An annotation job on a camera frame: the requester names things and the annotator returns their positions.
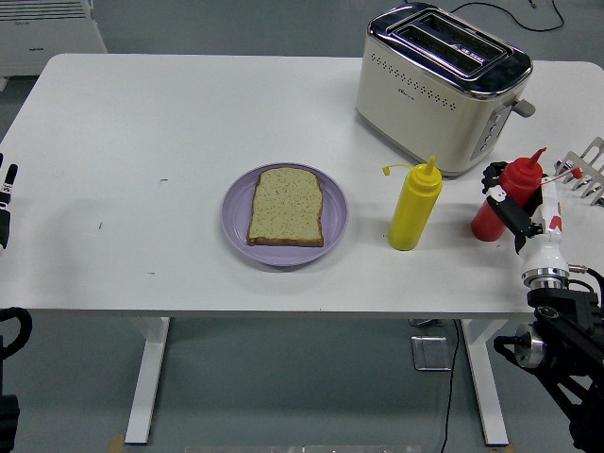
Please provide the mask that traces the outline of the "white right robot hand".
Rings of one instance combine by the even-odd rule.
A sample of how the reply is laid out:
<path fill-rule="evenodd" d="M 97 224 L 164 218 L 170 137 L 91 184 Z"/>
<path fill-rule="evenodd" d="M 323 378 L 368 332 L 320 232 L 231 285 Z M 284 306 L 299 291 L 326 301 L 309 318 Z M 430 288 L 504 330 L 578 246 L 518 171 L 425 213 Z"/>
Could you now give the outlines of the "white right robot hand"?
<path fill-rule="evenodd" d="M 515 251 L 523 260 L 525 286 L 563 289 L 568 285 L 570 269 L 561 251 L 562 209 L 554 179 L 543 175 L 536 193 L 522 208 L 499 182 L 509 166 L 494 162 L 483 172 L 486 202 L 514 236 Z"/>

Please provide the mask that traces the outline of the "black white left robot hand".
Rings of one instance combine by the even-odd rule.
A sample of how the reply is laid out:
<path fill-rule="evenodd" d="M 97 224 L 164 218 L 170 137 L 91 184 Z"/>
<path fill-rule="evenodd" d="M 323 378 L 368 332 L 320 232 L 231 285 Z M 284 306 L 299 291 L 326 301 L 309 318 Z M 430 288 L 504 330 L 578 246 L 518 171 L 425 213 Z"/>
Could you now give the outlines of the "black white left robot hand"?
<path fill-rule="evenodd" d="M 1 253 L 8 247 L 8 240 L 10 234 L 10 221 L 11 214 L 8 209 L 8 205 L 11 201 L 12 188 L 15 179 L 18 175 L 18 165 L 12 163 L 6 172 L 4 180 L 1 182 L 1 230 L 0 230 L 0 241 L 1 241 Z"/>

